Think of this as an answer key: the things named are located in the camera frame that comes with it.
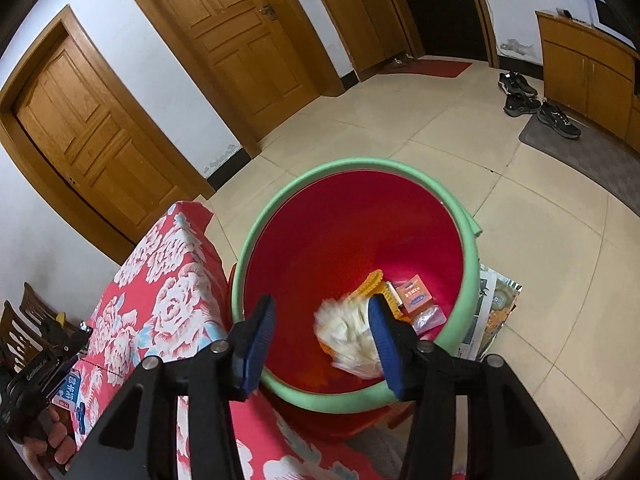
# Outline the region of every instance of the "white tissue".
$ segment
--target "white tissue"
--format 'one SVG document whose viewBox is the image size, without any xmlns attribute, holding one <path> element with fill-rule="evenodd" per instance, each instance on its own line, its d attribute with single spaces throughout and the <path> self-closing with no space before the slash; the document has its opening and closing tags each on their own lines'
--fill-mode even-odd
<svg viewBox="0 0 640 480">
<path fill-rule="evenodd" d="M 334 352 L 332 365 L 361 379 L 382 377 L 368 307 L 368 298 L 324 300 L 316 312 L 316 337 Z"/>
</svg>

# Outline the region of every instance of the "plastic bag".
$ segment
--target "plastic bag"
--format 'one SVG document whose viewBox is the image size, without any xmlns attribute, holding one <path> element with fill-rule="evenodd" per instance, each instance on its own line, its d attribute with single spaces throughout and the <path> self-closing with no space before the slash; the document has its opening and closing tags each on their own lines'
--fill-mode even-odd
<svg viewBox="0 0 640 480">
<path fill-rule="evenodd" d="M 427 330 L 444 325 L 446 322 L 447 316 L 444 315 L 442 309 L 437 305 L 432 305 L 421 314 L 418 314 L 411 322 L 411 326 L 414 327 L 417 335 L 422 335 L 427 332 Z"/>
<path fill-rule="evenodd" d="M 314 327 L 318 340 L 331 352 L 332 366 L 361 379 L 382 377 L 380 357 L 369 328 L 368 308 L 369 298 L 361 296 L 324 300 L 316 312 Z"/>
</svg>

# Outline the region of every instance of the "small box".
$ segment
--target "small box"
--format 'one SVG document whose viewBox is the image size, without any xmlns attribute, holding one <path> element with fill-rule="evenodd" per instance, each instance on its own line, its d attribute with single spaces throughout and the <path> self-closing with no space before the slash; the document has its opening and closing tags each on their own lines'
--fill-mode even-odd
<svg viewBox="0 0 640 480">
<path fill-rule="evenodd" d="M 433 297 L 417 274 L 408 282 L 396 286 L 404 309 L 410 318 L 418 316 L 433 304 Z"/>
<path fill-rule="evenodd" d="M 58 392 L 51 399 L 51 403 L 54 406 L 59 406 L 60 408 L 74 412 L 76 410 L 76 404 L 78 403 L 79 392 L 80 375 L 76 371 L 71 370 L 63 383 L 60 384 Z"/>
</svg>

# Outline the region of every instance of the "human hand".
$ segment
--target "human hand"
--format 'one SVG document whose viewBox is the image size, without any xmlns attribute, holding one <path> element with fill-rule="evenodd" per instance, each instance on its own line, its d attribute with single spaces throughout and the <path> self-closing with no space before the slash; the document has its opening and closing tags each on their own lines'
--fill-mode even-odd
<svg viewBox="0 0 640 480">
<path fill-rule="evenodd" d="M 49 406 L 48 410 L 53 426 L 47 435 L 50 446 L 56 450 L 54 459 L 59 464 L 66 464 L 68 471 L 72 458 L 76 453 L 76 443 L 68 436 L 66 427 L 60 422 L 58 412 Z M 47 443 L 37 438 L 25 437 L 24 439 L 24 461 L 35 473 L 38 480 L 52 480 L 49 471 L 38 460 L 39 456 L 47 452 Z"/>
</svg>

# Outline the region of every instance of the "door frame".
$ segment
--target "door frame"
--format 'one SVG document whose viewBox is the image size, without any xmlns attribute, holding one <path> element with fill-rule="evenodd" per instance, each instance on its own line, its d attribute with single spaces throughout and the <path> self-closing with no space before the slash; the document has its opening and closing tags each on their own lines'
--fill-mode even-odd
<svg viewBox="0 0 640 480">
<path fill-rule="evenodd" d="M 136 244 L 108 223 L 69 186 L 40 153 L 12 111 L 28 79 L 50 54 L 51 49 L 60 44 L 66 36 L 73 38 L 107 88 L 114 93 L 123 108 L 139 124 L 158 150 L 187 177 L 187 192 L 193 195 L 192 198 L 200 194 L 209 198 L 214 191 L 129 93 L 97 51 L 71 8 L 65 6 L 31 43 L 0 90 L 0 143 L 27 181 L 55 212 L 89 243 L 116 263 L 122 264 Z"/>
<path fill-rule="evenodd" d="M 260 146 L 255 140 L 258 137 L 257 130 L 249 123 L 242 110 L 228 97 L 220 80 L 203 62 L 187 37 L 171 25 L 155 1 L 134 1 L 246 152 L 252 158 L 259 155 Z M 298 0 L 268 1 L 276 10 L 282 27 L 319 93 L 329 97 L 343 94 L 344 86 L 334 64 L 300 2 Z"/>
<path fill-rule="evenodd" d="M 420 34 L 415 25 L 415 20 L 409 9 L 409 5 L 406 0 L 391 0 L 394 4 L 398 18 L 404 31 L 404 36 L 407 40 L 409 48 L 411 49 L 412 56 L 420 57 L 424 56 L 424 47 L 420 40 Z M 491 22 L 491 13 L 486 0 L 474 0 L 476 3 L 476 11 L 478 12 L 478 18 L 480 19 L 480 25 L 482 27 L 482 36 L 484 37 L 484 47 L 486 49 L 486 57 L 488 59 L 489 66 L 492 68 L 498 68 L 498 50 L 495 46 L 495 33 L 494 26 Z"/>
</svg>

